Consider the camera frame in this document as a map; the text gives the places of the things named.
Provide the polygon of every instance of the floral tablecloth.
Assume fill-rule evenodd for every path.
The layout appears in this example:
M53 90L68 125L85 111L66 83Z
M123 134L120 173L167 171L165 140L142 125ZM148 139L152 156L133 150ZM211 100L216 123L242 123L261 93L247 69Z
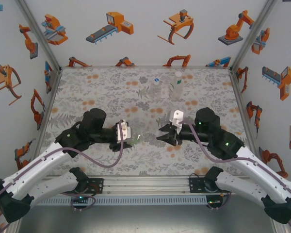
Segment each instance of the floral tablecloth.
M156 140L158 128L168 123L168 112L181 110L185 119L194 122L198 109L209 107L221 118L224 129L247 144L227 69L177 69L183 76L182 97L170 100L168 87L176 69L172 68L66 68L60 80L48 120L41 151L63 130L82 119L91 108L107 113L104 128L125 119L132 128L131 149L125 149L119 164L105 169L82 156L57 167L50 175L62 175L72 167L81 167L87 175L190 175L205 174L213 165L233 175L241 172L229 164L213 164L199 146L184 141L172 147ZM154 78L162 84L161 95L151 95ZM118 157L107 144L92 145L86 154L100 163L112 164Z

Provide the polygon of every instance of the clear plastic bottle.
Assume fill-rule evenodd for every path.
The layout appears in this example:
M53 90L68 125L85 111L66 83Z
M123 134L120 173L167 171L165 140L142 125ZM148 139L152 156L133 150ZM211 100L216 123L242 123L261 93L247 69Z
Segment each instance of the clear plastic bottle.
M162 84L160 79L154 78L150 84L150 95L153 99L159 99L161 97Z
M169 97L172 100L178 100L181 98L183 92L182 73L180 71L175 72L169 86Z

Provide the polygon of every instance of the white wall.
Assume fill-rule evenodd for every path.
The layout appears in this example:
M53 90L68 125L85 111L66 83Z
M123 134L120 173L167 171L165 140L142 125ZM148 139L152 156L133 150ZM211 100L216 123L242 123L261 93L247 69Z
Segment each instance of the white wall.
M51 45L61 66L68 65L69 57L90 65L114 66L119 59L127 56L138 65L164 65L170 57L191 54L189 65L206 64L227 56L236 57L243 41L225 45L218 37L225 35L226 29L236 24L238 14L248 10L248 15L256 20L265 0L27 0L28 6L40 24L45 14L55 16L66 27L68 40L60 45ZM188 39L174 35L175 45L160 39L168 38L170 26L163 20L186 9L194 18L194 30ZM96 45L86 41L86 37L107 25L106 13L118 11L125 20L134 25L134 34L124 32L108 36ZM240 35L249 33L249 26L243 25Z
M262 77L262 67L281 73L291 67L291 2L278 1L262 29L270 28L270 37L260 55L248 52L241 68L249 67L248 88L243 93L244 102L252 101L263 112L260 118L258 145L271 153L277 153L283 160L284 167L291 180L291 150L289 149L289 125L291 125L291 84L290 96L280 100L279 89ZM276 162L270 167L279 170Z
M14 150L22 148L33 138L38 139L40 131L36 129L33 113L30 108L33 89L40 94L46 107L50 93L46 94L44 66L47 60L40 44L38 57L30 60L29 51L25 46L25 37L19 32L19 24L28 26L19 11L15 1L0 1L3 11L0 12L0 64L9 64L19 74L21 85L14 90L22 95L12 105L8 105L14 97L7 88L0 91L0 178L5 178L17 171L14 161ZM33 42L35 36L29 32ZM16 77L12 75L12 82L16 84ZM42 106L35 103L36 110L41 112ZM33 142L29 153L24 157L29 159L33 155L37 141Z

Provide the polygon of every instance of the bottle cap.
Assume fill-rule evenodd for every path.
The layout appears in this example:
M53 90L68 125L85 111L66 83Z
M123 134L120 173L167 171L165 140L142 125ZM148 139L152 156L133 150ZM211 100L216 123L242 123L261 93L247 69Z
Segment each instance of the bottle cap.
M180 77L182 77L182 73L181 73L180 71L177 71L177 72L175 73L175 76L178 77L178 78L180 78Z
M155 84L155 85L158 85L158 84L160 84L160 79L158 79L158 78L155 78L155 79L154 79L154 84Z

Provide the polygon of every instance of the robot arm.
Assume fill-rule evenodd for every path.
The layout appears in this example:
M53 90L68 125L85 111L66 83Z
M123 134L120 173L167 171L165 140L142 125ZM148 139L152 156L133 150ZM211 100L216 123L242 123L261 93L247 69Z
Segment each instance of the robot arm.
M264 207L268 216L286 224L291 219L291 182L279 176L258 159L244 143L232 133L220 126L220 118L209 108L196 113L195 125L186 125L177 118L160 130L168 132L158 137L173 146L182 144L183 140L208 142L207 149L216 158L210 157L215 163L229 162L248 175L256 184L240 180L223 172L218 167L212 167L205 176L205 186L209 190L221 188L238 193Z
M78 167L61 177L39 183L55 167L78 155L67 148L84 151L94 143L109 143L109 148L117 152L121 148L120 142L123 149L131 147L122 142L130 138L127 122L122 120L121 127L116 123L111 129L104 129L105 118L106 113L101 109L85 112L81 122L63 131L49 148L26 167L4 180L0 179L0 210L8 222L22 218L31 207L44 199L71 190L83 192L87 188L88 178Z

